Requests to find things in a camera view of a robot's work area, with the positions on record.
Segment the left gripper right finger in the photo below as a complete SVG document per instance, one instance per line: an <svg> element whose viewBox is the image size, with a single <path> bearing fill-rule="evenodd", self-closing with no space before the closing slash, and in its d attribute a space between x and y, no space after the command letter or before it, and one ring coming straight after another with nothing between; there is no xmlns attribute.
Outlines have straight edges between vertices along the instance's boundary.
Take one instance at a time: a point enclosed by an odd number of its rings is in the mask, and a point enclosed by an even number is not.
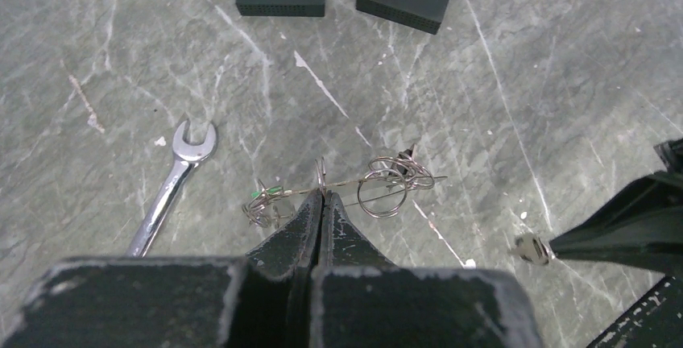
<svg viewBox="0 0 683 348"><path fill-rule="evenodd" d="M351 222L341 197L332 191L325 195L320 237L322 266L395 266Z"/></svg>

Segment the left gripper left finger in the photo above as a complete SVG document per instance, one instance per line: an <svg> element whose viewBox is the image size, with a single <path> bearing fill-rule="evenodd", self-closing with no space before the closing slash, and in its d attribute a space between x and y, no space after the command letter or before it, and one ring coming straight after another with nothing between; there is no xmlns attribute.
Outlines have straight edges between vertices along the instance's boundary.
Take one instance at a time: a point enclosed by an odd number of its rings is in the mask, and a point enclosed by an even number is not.
<svg viewBox="0 0 683 348"><path fill-rule="evenodd" d="M269 280L282 281L294 276L298 267L309 267L319 241L323 208L324 195L314 190L292 220L246 253L255 270Z"/></svg>

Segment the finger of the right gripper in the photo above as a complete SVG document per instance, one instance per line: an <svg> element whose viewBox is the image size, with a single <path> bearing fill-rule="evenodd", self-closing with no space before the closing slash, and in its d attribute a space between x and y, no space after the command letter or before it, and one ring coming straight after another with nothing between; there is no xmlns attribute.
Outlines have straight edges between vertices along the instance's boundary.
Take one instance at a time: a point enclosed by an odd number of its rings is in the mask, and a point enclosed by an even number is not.
<svg viewBox="0 0 683 348"><path fill-rule="evenodd" d="M664 277L589 346L681 347L682 281Z"/></svg>

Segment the silver key black tag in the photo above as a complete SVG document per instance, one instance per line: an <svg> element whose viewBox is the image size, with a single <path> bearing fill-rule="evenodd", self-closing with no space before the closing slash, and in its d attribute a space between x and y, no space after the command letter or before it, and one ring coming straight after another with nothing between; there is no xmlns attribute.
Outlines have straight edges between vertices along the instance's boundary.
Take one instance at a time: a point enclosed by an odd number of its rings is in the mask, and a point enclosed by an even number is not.
<svg viewBox="0 0 683 348"><path fill-rule="evenodd" d="M515 237L514 244L508 254L519 257L523 261L536 265L545 266L554 258L554 254L538 235L534 233L520 234Z"/></svg>

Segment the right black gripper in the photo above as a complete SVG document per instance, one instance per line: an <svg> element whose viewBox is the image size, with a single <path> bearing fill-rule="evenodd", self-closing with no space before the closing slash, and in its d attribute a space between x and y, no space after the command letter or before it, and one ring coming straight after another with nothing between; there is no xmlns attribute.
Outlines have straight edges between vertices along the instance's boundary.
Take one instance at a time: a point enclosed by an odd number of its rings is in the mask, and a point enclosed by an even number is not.
<svg viewBox="0 0 683 348"><path fill-rule="evenodd" d="M581 225L550 240L554 255L681 276L682 143L655 145L667 172L631 182Z"/></svg>

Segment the large metal keyring with keys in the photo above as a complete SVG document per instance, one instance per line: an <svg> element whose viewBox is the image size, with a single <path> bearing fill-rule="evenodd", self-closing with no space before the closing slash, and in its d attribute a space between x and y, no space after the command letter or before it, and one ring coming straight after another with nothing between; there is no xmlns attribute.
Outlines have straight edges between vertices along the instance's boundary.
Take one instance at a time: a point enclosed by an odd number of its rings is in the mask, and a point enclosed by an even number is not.
<svg viewBox="0 0 683 348"><path fill-rule="evenodd" d="M358 206L372 218L391 218L399 213L412 192L431 190L447 179L436 176L414 158L415 147L394 156L377 156L367 163L361 176L338 182L326 179L325 160L316 162L315 185L311 188L290 189L283 185L267 187L262 181L250 200L242 205L242 212L251 225L277 229L294 217L297 199L318 191L329 190L340 197L350 197L350 205Z"/></svg>

